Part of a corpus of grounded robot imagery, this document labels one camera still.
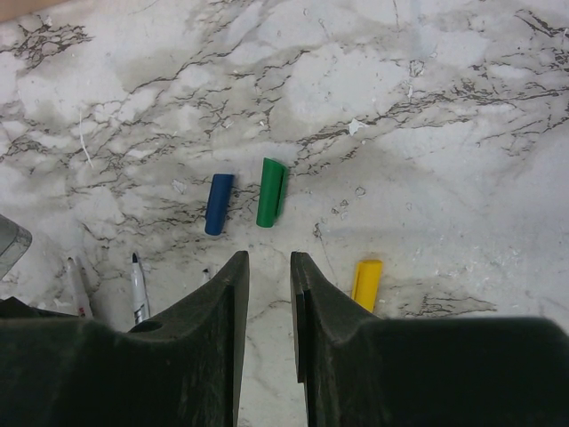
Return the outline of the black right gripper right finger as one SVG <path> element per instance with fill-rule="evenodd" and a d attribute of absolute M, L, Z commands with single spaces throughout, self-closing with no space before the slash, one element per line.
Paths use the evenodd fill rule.
<path fill-rule="evenodd" d="M 381 319 L 291 255 L 311 426 L 565 426 L 568 337 L 543 318 Z"/>

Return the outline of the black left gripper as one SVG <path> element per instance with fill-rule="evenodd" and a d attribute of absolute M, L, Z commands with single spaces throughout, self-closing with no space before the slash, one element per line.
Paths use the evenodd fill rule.
<path fill-rule="evenodd" d="M 1 279 L 10 272 L 32 243 L 31 233 L 1 216 Z M 1 290 L 2 316 L 31 316 L 32 309 L 20 299 Z"/>

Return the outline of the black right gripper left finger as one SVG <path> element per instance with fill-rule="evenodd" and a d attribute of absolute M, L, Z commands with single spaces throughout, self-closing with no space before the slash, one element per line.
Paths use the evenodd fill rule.
<path fill-rule="evenodd" d="M 234 426 L 249 256 L 130 331 L 1 303 L 4 426 Z"/>

